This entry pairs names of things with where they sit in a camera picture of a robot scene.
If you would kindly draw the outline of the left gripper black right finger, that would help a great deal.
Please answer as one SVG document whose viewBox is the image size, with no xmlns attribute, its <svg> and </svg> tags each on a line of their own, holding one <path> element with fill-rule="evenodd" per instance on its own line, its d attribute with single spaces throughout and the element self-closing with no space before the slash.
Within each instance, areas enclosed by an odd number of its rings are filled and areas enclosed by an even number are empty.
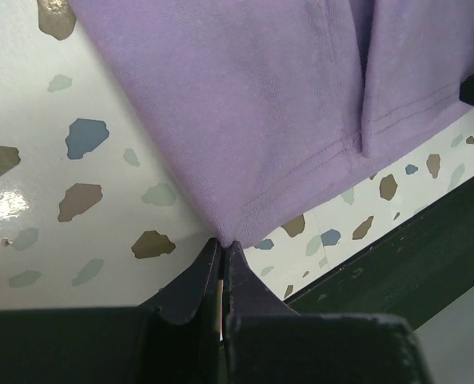
<svg viewBox="0 0 474 384">
<path fill-rule="evenodd" d="M 430 383 L 408 323 L 390 314 L 299 314 L 224 253 L 223 343 L 230 383 Z"/>
</svg>

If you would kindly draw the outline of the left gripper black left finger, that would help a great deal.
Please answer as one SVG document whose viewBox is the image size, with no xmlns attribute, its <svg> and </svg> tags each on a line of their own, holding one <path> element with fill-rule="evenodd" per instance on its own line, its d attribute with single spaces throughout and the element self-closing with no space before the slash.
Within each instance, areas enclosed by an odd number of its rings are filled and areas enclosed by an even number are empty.
<svg viewBox="0 0 474 384">
<path fill-rule="evenodd" d="M 221 244 L 138 306 L 0 311 L 0 383 L 215 383 Z"/>
</svg>

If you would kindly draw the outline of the purple t shirt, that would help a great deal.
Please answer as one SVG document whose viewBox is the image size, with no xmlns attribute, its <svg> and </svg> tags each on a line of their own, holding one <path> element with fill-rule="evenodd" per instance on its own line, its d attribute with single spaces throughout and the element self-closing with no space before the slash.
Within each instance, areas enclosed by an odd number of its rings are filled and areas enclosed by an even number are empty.
<svg viewBox="0 0 474 384">
<path fill-rule="evenodd" d="M 468 111 L 474 1 L 73 1 L 225 245 L 258 243 Z"/>
</svg>

